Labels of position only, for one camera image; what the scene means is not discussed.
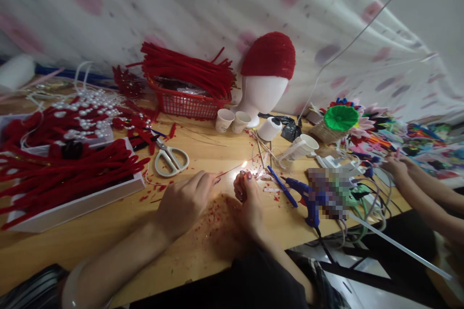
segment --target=small basket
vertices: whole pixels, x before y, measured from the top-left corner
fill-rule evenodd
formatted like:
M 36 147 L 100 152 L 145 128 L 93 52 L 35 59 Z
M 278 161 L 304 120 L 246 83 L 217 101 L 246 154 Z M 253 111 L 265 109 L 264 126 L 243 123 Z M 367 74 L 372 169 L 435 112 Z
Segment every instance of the small basket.
M 337 140 L 340 140 L 341 138 L 348 135 L 347 131 L 330 129 L 327 127 L 327 124 L 324 120 L 320 121 L 314 127 L 312 127 L 309 133 L 317 136 L 326 145 L 336 142 Z
M 159 110 L 177 116 L 215 118 L 218 110 L 222 109 L 224 105 L 230 104 L 232 99 L 230 92 L 228 93 L 228 99 L 215 100 L 209 97 L 162 88 L 158 81 L 151 78 L 147 79 L 147 82 L 148 86 L 156 93 Z

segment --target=hot glue gun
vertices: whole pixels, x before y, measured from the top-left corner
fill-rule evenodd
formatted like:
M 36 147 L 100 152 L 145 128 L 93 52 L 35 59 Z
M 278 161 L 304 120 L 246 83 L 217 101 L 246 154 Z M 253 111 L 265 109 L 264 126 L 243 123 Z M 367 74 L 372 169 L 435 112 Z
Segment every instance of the hot glue gun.
M 304 219 L 306 221 L 306 224 L 312 228 L 318 227 L 319 226 L 319 209 L 318 209 L 318 204 L 316 202 L 316 197 L 315 195 L 312 194 L 312 189 L 309 188 L 307 184 L 300 182 L 298 180 L 295 180 L 292 178 L 284 178 L 283 176 L 281 176 L 281 178 L 285 180 L 285 183 L 290 188 L 297 191 L 303 198 L 303 201 L 300 201 L 300 203 L 306 205 L 308 209 L 308 217 Z

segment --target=white curtain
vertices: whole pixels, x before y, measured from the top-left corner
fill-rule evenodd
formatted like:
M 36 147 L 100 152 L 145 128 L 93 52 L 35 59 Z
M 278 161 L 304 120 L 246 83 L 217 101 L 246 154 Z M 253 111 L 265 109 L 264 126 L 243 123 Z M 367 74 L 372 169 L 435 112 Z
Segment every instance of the white curtain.
M 111 76 L 111 66 L 141 61 L 150 41 L 211 60 L 240 62 L 253 41 L 270 31 L 296 49 L 293 79 L 276 111 L 298 114 L 324 63 L 347 47 L 372 20 L 378 0 L 0 0 L 0 54 L 25 51 L 50 66 L 83 60 Z M 388 9 L 320 76 L 311 102 L 337 96 L 378 102 L 403 120 L 463 108 L 462 83 Z M 239 90 L 233 101 L 240 100 Z

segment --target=wooden table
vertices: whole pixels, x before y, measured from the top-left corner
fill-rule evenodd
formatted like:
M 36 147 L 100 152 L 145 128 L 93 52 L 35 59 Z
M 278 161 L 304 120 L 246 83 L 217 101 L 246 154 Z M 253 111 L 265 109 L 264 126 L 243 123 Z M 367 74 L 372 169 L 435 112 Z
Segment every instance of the wooden table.
M 12 101 L 7 106 L 0 106 L 0 113 L 25 113 L 24 105 L 24 99 Z M 31 106 L 27 109 L 27 112 L 33 110 Z M 215 186 L 213 199 L 195 227 L 124 286 L 115 295 L 112 307 L 218 273 L 229 267 L 232 259 L 248 248 L 249 240 L 234 219 L 240 203 L 234 198 L 232 182 L 244 161 L 248 161 L 245 168 L 254 172 L 260 166 L 256 141 L 245 132 L 237 135 L 229 130 L 219 134 L 214 130 L 214 121 L 195 121 L 172 115 L 161 114 L 159 124 L 153 128 L 168 134 L 174 122 L 177 123 L 176 137 L 169 140 L 168 145 L 183 149 L 190 157 L 188 170 L 175 176 L 174 181 L 190 178 L 199 170 L 228 173 Z M 307 133 L 309 127 L 304 121 L 303 133 Z M 124 136 L 122 132 L 115 132 L 116 138 Z M 272 141 L 274 153 L 279 154 L 289 144 L 277 136 Z M 314 159 L 304 157 L 295 161 L 288 170 L 281 170 L 276 164 L 273 164 L 273 168 L 277 174 L 307 182 L 304 171 L 319 166 Z M 147 178 L 154 183 L 165 184 L 172 180 L 159 177 L 152 165 Z M 259 185 L 267 187 L 267 182 L 260 181 Z M 270 182 L 270 187 L 276 188 L 276 185 Z M 83 259 L 110 247 L 157 209 L 159 201 L 153 201 L 162 198 L 164 192 L 157 190 L 158 186 L 147 184 L 141 192 L 38 235 L 0 232 L 0 294 L 50 264 L 58 263 L 70 270 Z M 265 223 L 282 248 L 317 239 L 315 231 L 304 221 L 306 208 L 299 204 L 294 209 L 283 194 L 279 201 L 274 194 L 262 192 L 261 200 Z M 297 201 L 300 200 L 298 193 L 293 191 L 292 195 Z M 395 188 L 392 198 L 403 211 L 410 209 Z M 0 200 L 1 206 L 7 204 L 7 198 Z M 393 215 L 400 213 L 394 205 L 390 205 L 390 210 Z M 0 216 L 1 224 L 5 220 L 6 216 Z M 349 227 L 354 225 L 352 220 L 348 220 Z M 335 221 L 321 218 L 320 230 L 326 236 L 340 228 Z

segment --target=red knitted hat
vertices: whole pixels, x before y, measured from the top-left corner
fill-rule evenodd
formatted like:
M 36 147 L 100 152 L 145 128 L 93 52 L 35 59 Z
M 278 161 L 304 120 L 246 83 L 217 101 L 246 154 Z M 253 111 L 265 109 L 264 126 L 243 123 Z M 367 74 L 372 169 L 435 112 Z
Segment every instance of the red knitted hat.
M 243 76 L 279 76 L 291 80 L 295 63 L 295 48 L 290 38 L 274 31 L 252 44 L 241 73 Z

